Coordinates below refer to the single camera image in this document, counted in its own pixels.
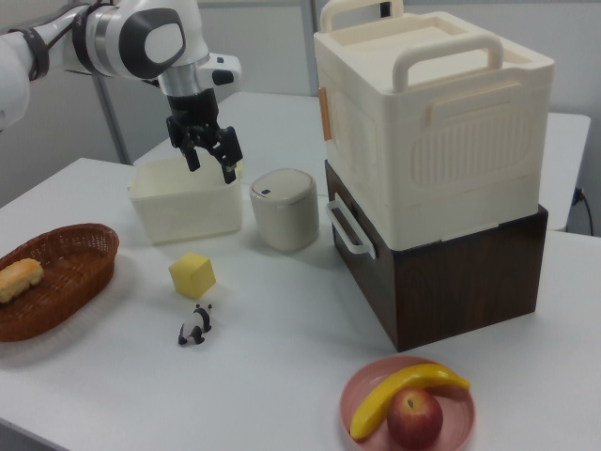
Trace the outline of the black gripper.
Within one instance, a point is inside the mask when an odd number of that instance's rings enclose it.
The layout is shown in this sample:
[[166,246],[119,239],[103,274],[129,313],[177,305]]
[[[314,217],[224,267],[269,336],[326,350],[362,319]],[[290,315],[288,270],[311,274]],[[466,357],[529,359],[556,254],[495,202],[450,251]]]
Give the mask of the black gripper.
[[237,179],[237,164],[243,158],[237,133],[233,127],[219,128],[218,103],[213,88],[190,96],[167,97],[171,116],[166,119],[170,142],[186,160],[191,172],[201,167],[191,129],[209,133],[208,153],[219,163],[223,180],[230,184]]

